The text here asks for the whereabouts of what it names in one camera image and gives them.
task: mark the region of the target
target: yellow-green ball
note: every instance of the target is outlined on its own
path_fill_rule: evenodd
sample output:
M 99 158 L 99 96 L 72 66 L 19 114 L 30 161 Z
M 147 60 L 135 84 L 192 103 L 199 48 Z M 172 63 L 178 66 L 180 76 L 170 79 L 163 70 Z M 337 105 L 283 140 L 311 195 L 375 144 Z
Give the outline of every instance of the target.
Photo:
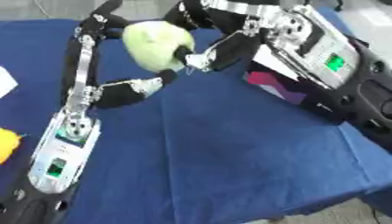
M 124 29 L 122 41 L 136 63 L 153 73 L 184 68 L 173 58 L 173 53 L 179 46 L 187 46 L 192 51 L 195 47 L 190 32 L 165 21 L 129 25 Z

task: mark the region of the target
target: blue table cover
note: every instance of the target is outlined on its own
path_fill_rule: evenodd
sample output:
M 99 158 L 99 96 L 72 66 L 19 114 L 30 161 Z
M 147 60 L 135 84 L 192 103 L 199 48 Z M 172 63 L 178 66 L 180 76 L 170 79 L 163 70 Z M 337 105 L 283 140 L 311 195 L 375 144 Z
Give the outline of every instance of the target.
M 335 24 L 344 26 L 329 10 Z M 0 126 L 26 133 L 0 192 L 60 109 L 69 20 L 2 22 L 0 65 L 19 86 Z M 198 48 L 219 37 L 194 33 Z M 101 46 L 99 81 L 151 77 L 121 41 Z M 246 65 L 182 73 L 137 105 L 96 110 L 102 135 L 66 223 L 241 223 L 317 211 L 392 185 L 392 157 L 348 124 L 324 122 L 242 80 Z

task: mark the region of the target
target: floor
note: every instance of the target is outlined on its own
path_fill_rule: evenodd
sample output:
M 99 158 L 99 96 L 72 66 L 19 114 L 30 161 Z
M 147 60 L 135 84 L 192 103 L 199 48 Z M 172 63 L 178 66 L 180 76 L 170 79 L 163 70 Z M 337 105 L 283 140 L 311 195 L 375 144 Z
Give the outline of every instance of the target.
M 0 0 L 0 20 L 37 18 L 84 18 L 104 0 Z M 132 20 L 162 17 L 178 0 L 124 0 L 116 14 Z M 284 6 L 301 4 L 303 0 L 281 0 Z M 335 6 L 336 0 L 313 0 L 316 6 Z M 376 0 L 345 0 L 339 14 L 353 33 L 371 43 L 373 50 L 392 66 L 392 6 Z M 392 219 L 378 213 L 380 224 Z M 252 224 L 378 224 L 371 209 L 359 200 L 326 209 L 310 216 L 293 216 L 280 221 L 259 220 Z
M 312 215 L 297 215 L 286 217 L 283 220 L 258 220 L 246 224 L 391 224 L 392 219 L 377 213 L 376 218 L 372 209 L 358 199 L 333 206 Z

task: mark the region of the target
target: yellow object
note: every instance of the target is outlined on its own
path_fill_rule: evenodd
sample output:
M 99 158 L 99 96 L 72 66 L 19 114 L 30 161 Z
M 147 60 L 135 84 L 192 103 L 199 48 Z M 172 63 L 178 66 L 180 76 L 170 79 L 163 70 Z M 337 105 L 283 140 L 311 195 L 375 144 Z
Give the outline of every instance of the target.
M 3 164 L 20 145 L 22 137 L 16 133 L 0 128 L 0 165 Z

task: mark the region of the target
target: tennis ball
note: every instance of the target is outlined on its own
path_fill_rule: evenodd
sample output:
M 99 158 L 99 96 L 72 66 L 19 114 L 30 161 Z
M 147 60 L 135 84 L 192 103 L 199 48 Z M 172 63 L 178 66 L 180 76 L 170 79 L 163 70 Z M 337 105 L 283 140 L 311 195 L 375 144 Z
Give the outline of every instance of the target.
M 131 24 L 124 29 L 122 41 L 136 63 L 153 73 L 181 70 L 184 65 L 173 58 L 174 52 L 179 46 L 192 51 L 195 47 L 190 32 L 165 21 Z
M 0 165 L 3 164 L 20 145 L 22 137 L 14 132 L 0 128 Z

